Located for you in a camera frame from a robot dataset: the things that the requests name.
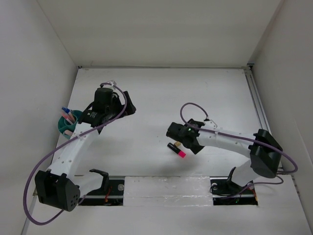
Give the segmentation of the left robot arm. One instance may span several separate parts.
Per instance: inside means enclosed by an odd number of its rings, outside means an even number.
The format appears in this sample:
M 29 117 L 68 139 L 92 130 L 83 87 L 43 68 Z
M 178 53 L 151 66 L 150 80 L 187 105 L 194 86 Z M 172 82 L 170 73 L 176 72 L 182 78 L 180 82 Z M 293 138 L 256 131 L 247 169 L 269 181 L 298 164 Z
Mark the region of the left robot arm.
M 136 112 L 129 93 L 124 91 L 122 94 L 124 104 L 111 88 L 100 87 L 95 91 L 94 101 L 80 115 L 70 143 L 46 171 L 39 170 L 35 175 L 36 190 L 42 204 L 70 212 L 88 193 L 109 191 L 107 172 L 91 169 L 79 179 L 75 178 L 75 172 L 87 149 L 106 125 Z

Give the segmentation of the pink slim highlighter pen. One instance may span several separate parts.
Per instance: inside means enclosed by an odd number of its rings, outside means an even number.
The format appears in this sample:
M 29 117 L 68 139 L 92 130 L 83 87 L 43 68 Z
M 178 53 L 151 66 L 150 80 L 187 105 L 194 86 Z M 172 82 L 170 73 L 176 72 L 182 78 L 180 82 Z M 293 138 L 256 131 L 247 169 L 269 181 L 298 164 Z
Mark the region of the pink slim highlighter pen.
M 70 118 L 72 119 L 72 121 L 73 121 L 73 124 L 75 123 L 75 118 L 74 118 L 74 116 L 72 115 L 72 114 L 70 114 L 70 113 L 67 113 L 69 116 L 70 116 Z

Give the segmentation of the black highlighter pink cap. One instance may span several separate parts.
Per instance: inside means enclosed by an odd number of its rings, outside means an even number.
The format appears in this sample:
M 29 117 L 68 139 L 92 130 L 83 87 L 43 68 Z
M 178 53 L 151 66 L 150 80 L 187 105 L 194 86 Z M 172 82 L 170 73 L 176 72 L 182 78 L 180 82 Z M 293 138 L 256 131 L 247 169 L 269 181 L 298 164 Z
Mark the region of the black highlighter pink cap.
M 186 154 L 182 150 L 180 150 L 175 144 L 168 143 L 167 147 L 171 149 L 174 153 L 176 153 L 178 156 L 180 156 L 181 158 L 185 158 Z

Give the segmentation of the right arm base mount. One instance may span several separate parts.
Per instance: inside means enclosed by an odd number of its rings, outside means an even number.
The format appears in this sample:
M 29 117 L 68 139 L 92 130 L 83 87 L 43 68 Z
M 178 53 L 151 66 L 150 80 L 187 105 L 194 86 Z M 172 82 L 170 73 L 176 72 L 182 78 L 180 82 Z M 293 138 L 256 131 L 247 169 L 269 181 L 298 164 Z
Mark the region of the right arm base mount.
M 214 206 L 258 205 L 255 189 L 239 186 L 231 181 L 235 168 L 227 177 L 210 178 L 209 192 Z

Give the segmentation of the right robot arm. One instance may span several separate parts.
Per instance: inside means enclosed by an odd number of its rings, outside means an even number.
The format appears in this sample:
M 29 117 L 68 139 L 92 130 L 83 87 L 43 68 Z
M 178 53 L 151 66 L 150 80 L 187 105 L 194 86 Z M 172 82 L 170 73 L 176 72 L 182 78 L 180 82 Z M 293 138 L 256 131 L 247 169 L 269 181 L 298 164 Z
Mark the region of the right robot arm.
M 282 148 L 266 130 L 245 135 L 220 128 L 204 128 L 204 122 L 190 119 L 186 124 L 171 123 L 166 136 L 182 143 L 194 154 L 204 147 L 216 147 L 245 156 L 248 160 L 241 166 L 231 169 L 226 187 L 237 193 L 258 177 L 273 179 L 278 172 Z

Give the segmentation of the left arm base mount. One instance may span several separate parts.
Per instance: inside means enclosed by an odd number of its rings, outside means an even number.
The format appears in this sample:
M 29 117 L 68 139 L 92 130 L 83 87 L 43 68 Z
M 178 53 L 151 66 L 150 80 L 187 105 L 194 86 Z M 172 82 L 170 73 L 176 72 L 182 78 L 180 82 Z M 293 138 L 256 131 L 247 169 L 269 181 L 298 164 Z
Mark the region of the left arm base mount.
M 125 177 L 91 169 L 80 186 L 79 206 L 123 206 Z

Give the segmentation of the red slim highlighter pen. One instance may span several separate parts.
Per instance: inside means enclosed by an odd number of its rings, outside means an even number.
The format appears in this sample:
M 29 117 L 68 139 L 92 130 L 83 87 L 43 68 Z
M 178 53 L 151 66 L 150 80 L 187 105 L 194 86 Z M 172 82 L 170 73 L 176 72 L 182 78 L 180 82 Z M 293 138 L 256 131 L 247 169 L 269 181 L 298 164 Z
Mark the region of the red slim highlighter pen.
M 72 119 L 70 118 L 70 116 L 67 113 L 61 112 L 61 115 L 69 124 L 71 124 L 71 125 L 73 124 Z

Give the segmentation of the clear bottle blue cap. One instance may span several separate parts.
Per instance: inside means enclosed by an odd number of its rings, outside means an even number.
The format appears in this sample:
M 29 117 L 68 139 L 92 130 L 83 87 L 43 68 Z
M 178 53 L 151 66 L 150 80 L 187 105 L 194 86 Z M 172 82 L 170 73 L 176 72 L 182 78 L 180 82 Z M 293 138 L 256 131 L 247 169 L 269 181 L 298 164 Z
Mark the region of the clear bottle blue cap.
M 69 112 L 69 109 L 68 109 L 68 108 L 66 108 L 66 107 L 62 107 L 62 110 L 63 110 L 64 112 L 66 112 L 66 113 L 68 113 L 68 112 Z

